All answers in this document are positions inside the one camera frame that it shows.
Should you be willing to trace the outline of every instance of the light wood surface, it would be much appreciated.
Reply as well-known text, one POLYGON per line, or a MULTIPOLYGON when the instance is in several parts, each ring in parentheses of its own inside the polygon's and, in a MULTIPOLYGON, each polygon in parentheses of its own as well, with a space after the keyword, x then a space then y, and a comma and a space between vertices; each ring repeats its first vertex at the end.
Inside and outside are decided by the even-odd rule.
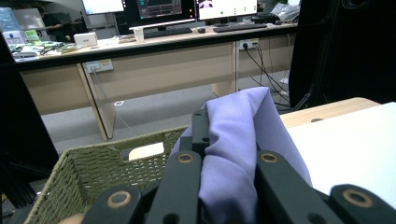
POLYGON ((379 105, 379 103, 356 97, 327 105, 320 105, 291 112, 289 114, 281 115, 280 118, 282 119, 286 128, 291 128, 310 123, 313 119, 334 118, 337 116, 345 115, 347 113, 370 108, 376 105, 379 105))

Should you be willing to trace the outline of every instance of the green woven basket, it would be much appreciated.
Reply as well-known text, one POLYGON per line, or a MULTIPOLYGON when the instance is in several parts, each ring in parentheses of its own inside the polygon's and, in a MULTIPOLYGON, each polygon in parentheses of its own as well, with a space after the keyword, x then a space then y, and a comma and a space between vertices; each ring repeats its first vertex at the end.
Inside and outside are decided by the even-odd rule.
POLYGON ((144 189, 160 179, 170 151, 187 127, 117 142, 67 149, 35 202, 25 223, 58 223, 85 213, 99 194, 118 185, 144 189), (164 153, 124 161, 121 151, 163 142, 164 153))

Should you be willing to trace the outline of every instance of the computer mouse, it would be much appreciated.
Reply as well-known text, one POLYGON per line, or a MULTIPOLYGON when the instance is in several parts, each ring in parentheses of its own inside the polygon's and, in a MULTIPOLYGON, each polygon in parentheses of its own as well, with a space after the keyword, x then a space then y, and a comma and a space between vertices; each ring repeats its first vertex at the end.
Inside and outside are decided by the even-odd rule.
POLYGON ((198 28, 198 33, 204 34, 206 32, 205 28, 198 28))

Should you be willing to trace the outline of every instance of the purple cloth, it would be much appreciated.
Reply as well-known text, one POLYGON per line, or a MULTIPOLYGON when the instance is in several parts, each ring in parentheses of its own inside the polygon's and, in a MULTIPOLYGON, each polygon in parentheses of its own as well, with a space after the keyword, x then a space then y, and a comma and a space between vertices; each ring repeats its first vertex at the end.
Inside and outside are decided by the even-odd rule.
MULTIPOLYGON (((266 87, 208 101, 210 146, 205 150, 199 197, 209 223, 256 223, 257 148, 281 154, 312 186, 308 169, 266 87)), ((182 136, 191 136, 189 127, 182 136)), ((173 152, 178 151, 179 142, 173 152)))

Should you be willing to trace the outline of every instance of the computer monitor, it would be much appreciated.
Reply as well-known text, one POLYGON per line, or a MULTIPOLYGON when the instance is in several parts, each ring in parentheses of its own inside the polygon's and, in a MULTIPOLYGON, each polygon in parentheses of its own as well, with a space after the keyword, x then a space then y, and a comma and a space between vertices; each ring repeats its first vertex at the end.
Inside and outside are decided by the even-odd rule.
POLYGON ((123 11, 124 0, 81 0, 85 13, 89 15, 123 11))
POLYGON ((19 9, 13 12, 23 31, 47 29, 37 8, 19 9))
POLYGON ((198 21, 230 19, 257 13, 257 0, 195 0, 198 21))
POLYGON ((194 0, 124 0, 129 29, 196 21, 194 0))

